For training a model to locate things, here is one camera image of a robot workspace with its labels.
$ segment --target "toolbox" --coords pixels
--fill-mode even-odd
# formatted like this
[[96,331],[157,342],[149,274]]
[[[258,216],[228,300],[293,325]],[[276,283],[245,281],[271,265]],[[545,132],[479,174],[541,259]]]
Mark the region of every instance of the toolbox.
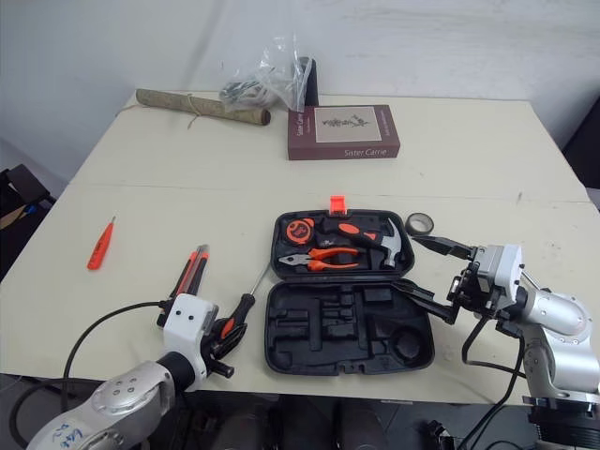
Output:
[[433,293],[402,278],[414,254],[390,211],[281,215],[271,265],[265,357],[294,375],[380,374],[427,367],[434,356],[428,314],[412,298]]

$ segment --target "pliers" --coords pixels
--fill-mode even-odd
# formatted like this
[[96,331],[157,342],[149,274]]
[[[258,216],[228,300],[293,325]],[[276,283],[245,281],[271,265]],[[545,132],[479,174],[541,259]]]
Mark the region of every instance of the pliers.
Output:
[[332,248],[314,248],[308,254],[296,253],[295,255],[283,256],[279,258],[280,263],[288,265],[305,264],[311,272],[317,272],[323,269],[350,269],[356,267],[358,262],[350,264],[329,264],[323,262],[326,258],[331,258],[342,253],[357,255],[358,249],[351,247],[332,247]]

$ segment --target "brown book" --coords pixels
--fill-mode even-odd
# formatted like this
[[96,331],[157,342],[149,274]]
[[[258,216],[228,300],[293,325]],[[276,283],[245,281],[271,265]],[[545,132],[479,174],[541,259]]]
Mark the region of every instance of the brown book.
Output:
[[306,106],[288,115],[290,159],[395,158],[399,149],[388,105]]

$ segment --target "table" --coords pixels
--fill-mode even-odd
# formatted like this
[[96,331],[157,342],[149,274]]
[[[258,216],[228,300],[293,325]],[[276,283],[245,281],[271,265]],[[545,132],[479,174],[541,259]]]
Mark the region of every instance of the table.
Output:
[[[211,245],[211,260],[201,296],[229,314],[268,261],[275,218],[327,208],[329,195],[339,193],[352,208],[389,209],[402,217],[427,212],[436,234],[467,244],[521,244],[539,282],[577,295],[600,315],[594,301],[600,216],[529,104],[325,101],[389,103],[403,142],[399,157],[288,161],[282,111],[268,127],[199,118],[190,130],[184,114],[122,112],[0,285],[0,371],[61,375],[84,328],[113,309],[163,299],[189,252],[203,243]],[[113,215],[104,265],[88,272],[91,249]],[[243,226],[240,218],[246,218]],[[464,262],[416,244],[413,250],[408,278],[443,302]],[[443,402],[496,401],[505,390],[508,375],[460,362],[460,346],[475,325],[466,311],[455,326],[431,318],[436,357],[427,369],[333,378],[277,374],[263,357],[264,302],[277,281],[270,273],[259,288],[247,334],[226,358],[235,375],[211,376],[206,389]],[[72,375],[106,379],[159,358],[157,314],[145,308],[102,324],[82,345]],[[598,333],[593,344],[600,349]],[[513,365],[516,351],[517,343],[490,325],[472,357]],[[519,404],[526,393],[526,383],[517,382],[510,402]]]

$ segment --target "plastic bag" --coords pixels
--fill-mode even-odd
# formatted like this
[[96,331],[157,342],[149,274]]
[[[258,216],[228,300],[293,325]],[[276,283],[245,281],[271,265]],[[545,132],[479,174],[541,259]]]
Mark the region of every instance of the plastic bag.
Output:
[[[290,11],[285,14],[291,17]],[[227,110],[268,108],[281,98],[288,108],[302,112],[312,59],[298,56],[291,27],[279,30],[262,50],[260,60],[249,61],[218,93]]]

